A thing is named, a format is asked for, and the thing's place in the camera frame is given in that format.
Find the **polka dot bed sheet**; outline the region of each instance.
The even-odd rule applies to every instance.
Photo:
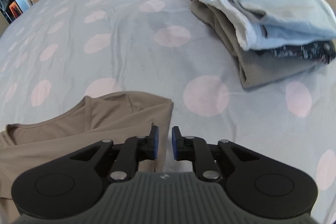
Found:
[[[60,115],[84,95],[171,98],[171,125],[229,139],[310,174],[312,216],[336,219],[336,62],[244,90],[236,61],[190,0],[41,0],[0,39],[0,127]],[[165,170],[186,171],[167,147]]]

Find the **brown shirt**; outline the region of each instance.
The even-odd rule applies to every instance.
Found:
[[[0,204],[9,221],[18,217],[11,186],[24,171],[69,154],[102,139],[115,144],[148,135],[159,127],[157,160],[146,160],[140,170],[161,170],[172,101],[144,92],[117,92],[99,98],[85,96],[75,107],[37,124],[9,124],[0,133]]]

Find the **ribbed plastic surface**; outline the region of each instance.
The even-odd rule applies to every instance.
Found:
[[[287,220],[256,217],[237,207],[219,184],[194,173],[137,173],[111,184],[91,209],[62,220],[23,215],[16,224],[316,224],[308,214]]]

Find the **stack of folded clothes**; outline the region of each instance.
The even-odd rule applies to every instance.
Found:
[[[244,88],[336,57],[336,17],[325,0],[192,0],[191,11],[238,58]]]

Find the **silver rivet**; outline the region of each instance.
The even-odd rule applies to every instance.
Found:
[[[127,178],[127,174],[124,171],[114,171],[110,174],[110,177],[115,181],[122,181]]]
[[[203,173],[203,177],[209,180],[215,180],[219,178],[219,173],[217,171],[208,170]]]

